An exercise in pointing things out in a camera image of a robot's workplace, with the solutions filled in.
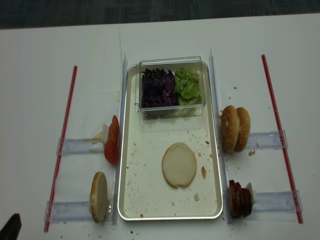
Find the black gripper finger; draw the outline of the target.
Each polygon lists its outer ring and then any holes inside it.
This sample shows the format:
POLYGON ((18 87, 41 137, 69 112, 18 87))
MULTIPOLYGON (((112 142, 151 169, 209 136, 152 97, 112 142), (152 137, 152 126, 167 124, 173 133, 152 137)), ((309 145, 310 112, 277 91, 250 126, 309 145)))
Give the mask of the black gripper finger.
POLYGON ((17 240, 22 227, 19 213, 13 214, 0 230, 0 240, 17 240))

